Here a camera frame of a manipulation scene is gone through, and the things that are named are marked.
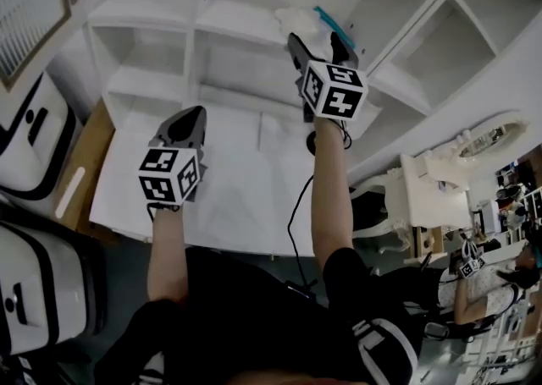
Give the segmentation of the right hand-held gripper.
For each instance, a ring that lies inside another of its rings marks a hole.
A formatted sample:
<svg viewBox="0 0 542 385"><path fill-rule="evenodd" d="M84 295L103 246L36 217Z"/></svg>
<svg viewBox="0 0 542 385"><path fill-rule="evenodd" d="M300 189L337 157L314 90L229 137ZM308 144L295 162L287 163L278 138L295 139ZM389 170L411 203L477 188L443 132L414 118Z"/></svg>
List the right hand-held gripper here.
<svg viewBox="0 0 542 385"><path fill-rule="evenodd" d="M330 44L332 63L326 63L315 60L297 34L291 32L287 37L288 52L301 74L296 85L305 121L315 117L353 121L368 94L368 79L358 70L359 59L353 48L334 31Z"/></svg>

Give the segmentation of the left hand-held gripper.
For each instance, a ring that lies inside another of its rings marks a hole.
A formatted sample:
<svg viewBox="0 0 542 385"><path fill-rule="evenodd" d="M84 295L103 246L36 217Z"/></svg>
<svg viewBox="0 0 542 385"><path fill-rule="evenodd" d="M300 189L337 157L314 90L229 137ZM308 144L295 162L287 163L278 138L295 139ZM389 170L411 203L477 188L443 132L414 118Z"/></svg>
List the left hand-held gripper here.
<svg viewBox="0 0 542 385"><path fill-rule="evenodd" d="M177 123L185 110L166 118L149 140L149 146L170 146L175 142ZM189 147L202 147L205 142L207 110L193 107L186 115ZM202 181L207 167L202 163L203 153L196 149L149 147L138 169L138 179L146 200L151 203L181 206L194 193Z"/></svg>

